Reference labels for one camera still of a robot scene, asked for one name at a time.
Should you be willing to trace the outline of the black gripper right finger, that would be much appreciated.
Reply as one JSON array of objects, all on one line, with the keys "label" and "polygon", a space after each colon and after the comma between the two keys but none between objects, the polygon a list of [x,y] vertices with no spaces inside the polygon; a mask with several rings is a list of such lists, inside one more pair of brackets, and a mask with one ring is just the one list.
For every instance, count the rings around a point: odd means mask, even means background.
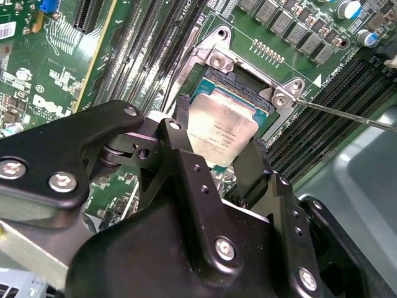
[{"label": "black gripper right finger", "polygon": [[282,297],[396,297],[328,208],[305,196],[253,138],[234,161],[240,201],[270,222],[272,280]]}]

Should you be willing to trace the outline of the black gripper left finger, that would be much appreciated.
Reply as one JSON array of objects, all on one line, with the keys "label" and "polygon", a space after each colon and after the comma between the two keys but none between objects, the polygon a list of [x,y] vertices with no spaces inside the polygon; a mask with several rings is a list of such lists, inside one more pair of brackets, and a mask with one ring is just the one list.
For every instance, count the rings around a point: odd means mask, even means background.
[{"label": "black gripper left finger", "polygon": [[143,207],[162,197],[181,211],[189,260],[198,273],[238,273],[237,248],[222,256],[218,246],[234,232],[204,158],[193,152],[184,126],[170,118],[155,124],[124,101],[41,125],[1,140],[1,194],[14,221],[63,228],[89,194],[89,182],[114,166],[142,171]]}]

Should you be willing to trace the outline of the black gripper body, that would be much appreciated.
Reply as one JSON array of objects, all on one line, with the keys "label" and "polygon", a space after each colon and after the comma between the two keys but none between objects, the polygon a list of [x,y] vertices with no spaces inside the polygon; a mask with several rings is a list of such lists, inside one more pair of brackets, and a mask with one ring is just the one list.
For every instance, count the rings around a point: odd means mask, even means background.
[{"label": "black gripper body", "polygon": [[211,286],[188,256],[177,206],[160,202],[91,237],[67,273],[66,297],[309,297],[299,275],[275,266],[272,227],[263,216],[232,204],[225,211],[243,252],[241,274]]}]

